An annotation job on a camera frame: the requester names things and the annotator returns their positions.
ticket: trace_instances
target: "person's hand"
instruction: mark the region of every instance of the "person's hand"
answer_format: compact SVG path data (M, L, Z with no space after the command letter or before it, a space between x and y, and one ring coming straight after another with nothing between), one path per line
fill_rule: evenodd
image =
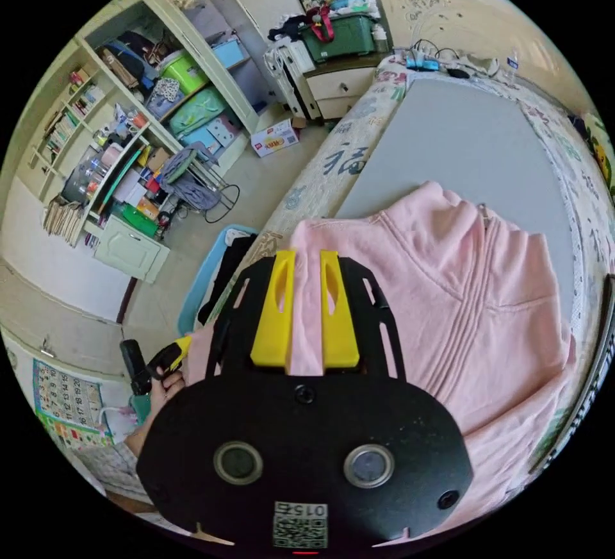
M158 367L156 371L159 375L163 373L160 367ZM184 376L181 371L173 372L162 381L152 378L152 392L149 394L150 412L143 426L147 426L149 430L154 418L156 418L160 410L164 407L164 404L169 399L172 399L185 386Z
M163 370L158 367L158 374L162 375ZM152 422L164 407L165 403L172 399L182 388L185 387L184 377L181 371L175 371L164 380L152 378L152 391L149 395L150 412L145 422L134 433L130 434L124 442L131 452L138 458L145 438L152 426Z

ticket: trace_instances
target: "chinese character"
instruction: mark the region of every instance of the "chinese character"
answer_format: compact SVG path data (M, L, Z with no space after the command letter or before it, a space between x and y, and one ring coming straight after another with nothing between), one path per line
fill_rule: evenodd
M336 134L346 134L346 132L350 131L352 127L352 121L345 121L342 123L341 121L335 127Z
M341 159L341 156L344 155L344 151L338 151L337 153L334 153L333 155L329 155L326 159L331 160L330 162L325 164L325 170L324 170L324 175L328 175L337 165L337 163L339 162L339 160Z
M360 149L357 149L352 154L352 157L350 157L350 159L346 160L340 166L340 169L338 170L338 174L341 174L342 172L348 172L348 174L353 174L353 175L359 174L365 167L365 164L367 163L367 160L362 160L359 158L363 157L367 149L368 149L367 147L361 147Z

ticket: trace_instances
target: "plastic bottle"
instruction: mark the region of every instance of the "plastic bottle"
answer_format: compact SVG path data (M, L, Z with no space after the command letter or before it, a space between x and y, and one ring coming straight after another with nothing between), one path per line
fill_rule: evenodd
M519 56L517 53L517 49L513 48L511 50L508 59L506 59L506 80L510 83L514 83L514 77L519 69Z
M377 53L388 53L389 51L389 42L386 38L386 31L384 27L379 24L375 24L372 28L372 37L374 44L376 46Z

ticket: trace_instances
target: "green storage container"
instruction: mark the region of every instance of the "green storage container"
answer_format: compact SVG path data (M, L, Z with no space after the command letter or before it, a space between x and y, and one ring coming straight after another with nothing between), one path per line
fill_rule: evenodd
M158 224L146 217L141 211L137 210L130 204L125 205L122 210L122 217L139 232L142 232L145 236L153 237L158 230Z
M172 78L179 83L182 93L187 96L209 82L205 72L185 50L171 53L158 66L162 78Z
M373 20L367 14L346 14L331 19L335 37L321 42L311 27L301 29L301 37L316 63L343 54L368 54L376 50L372 37Z

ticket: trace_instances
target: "pillow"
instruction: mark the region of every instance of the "pillow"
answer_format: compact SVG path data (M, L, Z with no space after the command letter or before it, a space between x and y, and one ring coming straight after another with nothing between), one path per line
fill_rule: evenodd
M583 121L589 137L589 148L593 153L602 176L607 182L607 187L611 193L611 198L615 202L615 181L613 180L613 168L615 168L615 152L613 151L613 145L604 123L591 113L586 113L583 116Z

